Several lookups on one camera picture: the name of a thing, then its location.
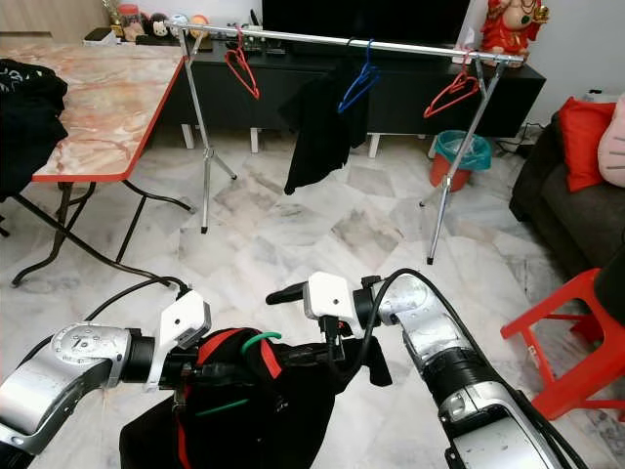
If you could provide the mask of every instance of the hanger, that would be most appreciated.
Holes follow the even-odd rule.
[[[426,107],[426,110],[423,112],[423,116],[426,119],[428,117],[432,117],[435,114],[438,114],[439,112],[447,109],[448,107],[452,107],[460,103],[461,101],[466,100],[467,98],[469,98],[470,96],[474,95],[475,93],[479,91],[478,79],[475,78],[474,76],[469,75],[469,73],[467,73],[467,58],[469,57],[470,53],[471,51],[467,51],[467,54],[465,55],[465,58],[462,61],[462,69],[460,70],[460,73],[458,73],[456,77],[453,79],[453,81],[451,82],[451,84],[445,87],[440,93],[438,93],[438,96],[436,96],[434,100],[430,103],[430,105]],[[463,90],[465,91],[465,93],[457,97],[455,100],[445,105],[442,105],[441,107],[436,107],[438,101],[441,98],[443,98],[445,95],[454,95]]]
[[[236,76],[238,81],[240,81],[243,84],[243,86],[247,89],[247,91],[249,91],[250,94],[258,100],[261,98],[261,90],[256,85],[256,78],[254,78],[254,73],[252,73],[250,65],[247,63],[247,60],[245,59],[245,52],[243,51],[243,32],[241,31],[241,28],[238,26],[236,27],[236,30],[237,30],[238,44],[237,44],[236,49],[229,50],[226,52],[226,65],[229,67],[231,72],[234,73],[234,76]],[[249,77],[249,80],[252,86],[250,86],[247,83],[247,81],[241,77],[238,70],[230,62],[231,59],[236,59],[236,63],[238,64],[238,66],[240,66],[243,69],[243,71],[245,71],[245,73]]]
[[[367,52],[366,52],[366,62],[360,69],[360,74],[355,78],[354,83],[350,85],[348,91],[345,92],[343,96],[343,100],[339,103],[338,112],[339,114],[343,113],[345,109],[353,105],[358,99],[366,93],[369,88],[375,85],[378,81],[380,81],[380,71],[377,66],[372,65],[370,62],[370,54],[371,54],[371,43],[373,39],[369,39],[369,43],[367,44]],[[358,92],[351,97],[350,94],[354,93],[355,90]]]

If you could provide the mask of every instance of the marble table top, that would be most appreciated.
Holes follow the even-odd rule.
[[[142,153],[182,67],[177,47],[24,45],[0,57],[51,68],[67,85],[69,134],[35,182],[123,181]]]

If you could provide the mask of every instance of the clothes rack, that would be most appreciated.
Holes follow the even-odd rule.
[[[214,33],[224,33],[226,35],[236,35],[238,33],[237,29],[234,27],[223,27],[223,26],[213,26],[208,24],[194,24],[189,22],[177,22],[177,21],[166,21],[165,25],[176,27],[179,32],[181,49],[183,51],[183,57],[185,60],[185,67],[187,70],[187,78],[188,85],[191,92],[191,97],[193,100],[193,106],[195,108],[195,114],[197,116],[197,123],[199,124],[200,133],[202,136],[202,142],[204,144],[204,205],[202,212],[202,232],[206,233],[208,231],[208,201],[209,201],[209,191],[210,191],[210,165],[211,161],[214,158],[220,166],[224,170],[226,170],[230,177],[236,179],[236,175],[228,168],[228,166],[221,160],[219,156],[215,153],[215,150],[210,146],[208,135],[206,132],[206,127],[204,126],[204,119],[202,117],[202,111],[200,109],[199,100],[197,99],[197,90],[195,89],[195,84],[193,82],[193,75],[191,73],[191,65],[197,54],[199,49],[199,44],[202,40],[202,35],[200,34],[195,39],[194,47],[191,53],[188,52],[187,47],[187,30],[199,30],[204,32],[214,32]],[[486,106],[488,106],[488,102],[492,97],[492,94],[497,86],[497,82],[501,78],[503,74],[504,68],[508,64],[521,64],[524,61],[524,57],[522,56],[512,56],[508,54],[492,54],[488,52],[481,51],[473,51],[467,52],[456,49],[445,49],[441,47],[429,47],[429,46],[418,46],[412,44],[398,44],[392,42],[378,42],[378,41],[369,41],[369,40],[360,40],[360,39],[349,39],[343,37],[329,37],[329,36],[316,36],[311,34],[296,34],[291,32],[281,32],[281,31],[267,31],[267,30],[251,30],[251,29],[241,29],[240,30],[244,35],[251,37],[259,37],[259,38],[268,38],[268,39],[280,39],[284,41],[292,41],[292,42],[306,42],[311,44],[325,44],[325,45],[334,45],[334,46],[342,46],[342,47],[359,47],[359,48],[367,48],[380,50],[380,51],[393,51],[393,52],[402,52],[406,54],[420,54],[427,56],[438,56],[438,57],[458,57],[465,59],[472,59],[476,61],[476,71],[478,74],[479,81],[479,89],[481,91],[481,101],[479,103],[478,109],[474,115],[474,118],[469,126],[469,130],[465,135],[460,148],[458,149],[458,153],[454,162],[449,168],[449,171],[442,178],[441,184],[435,188],[433,195],[438,193],[438,190],[441,190],[440,194],[440,205],[438,207],[437,214],[437,224],[435,230],[432,235],[432,242],[430,245],[430,251],[427,257],[427,263],[433,264],[434,256],[437,249],[438,237],[440,235],[440,230],[442,227],[442,220],[444,217],[445,206],[449,199],[449,193],[451,190],[451,181],[453,179],[454,174],[458,170],[458,166],[462,161],[464,154],[467,152],[473,135],[475,134],[476,129],[478,128],[479,121],[484,114]],[[484,83],[483,72],[481,68],[481,61],[491,61],[496,63],[495,72],[490,79],[488,86]],[[419,205],[424,207],[426,205],[426,201],[431,197],[426,197],[422,200]]]

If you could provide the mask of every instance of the red plastic stool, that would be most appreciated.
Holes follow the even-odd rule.
[[[625,422],[625,401],[588,399],[625,374],[625,327],[605,310],[595,294],[595,279],[600,271],[592,269],[578,275],[520,318],[501,328],[504,339],[520,332],[527,350],[538,360],[545,388],[532,403],[549,420],[572,408],[619,408],[622,410],[619,420]],[[591,316],[552,314],[575,298],[590,307]],[[590,341],[603,337],[604,342],[573,369],[556,378],[530,329],[539,320],[574,320],[577,324],[571,330],[580,332]]]

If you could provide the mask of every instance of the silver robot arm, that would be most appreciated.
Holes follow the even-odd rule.
[[[402,327],[406,349],[437,403],[438,419],[450,442],[445,452],[450,468],[569,467],[562,465],[563,455],[553,439],[534,423],[535,410],[528,403],[521,408],[519,396],[513,396],[516,392],[488,363],[453,308],[443,304],[446,300],[429,280],[412,273],[399,275],[386,286],[379,277],[366,277],[363,288],[354,292],[343,278],[315,273],[299,284],[299,298],[308,318],[333,317],[362,337],[376,296],[386,289],[376,320]],[[293,290],[287,299],[280,293],[270,295],[268,303],[299,299]],[[336,345],[336,338],[340,346],[340,336],[328,343]]]
[[[65,327],[0,386],[0,466],[27,467],[90,391],[120,379],[158,387],[167,354],[196,343],[210,325],[208,305],[190,291],[161,313],[154,337],[92,322]]]

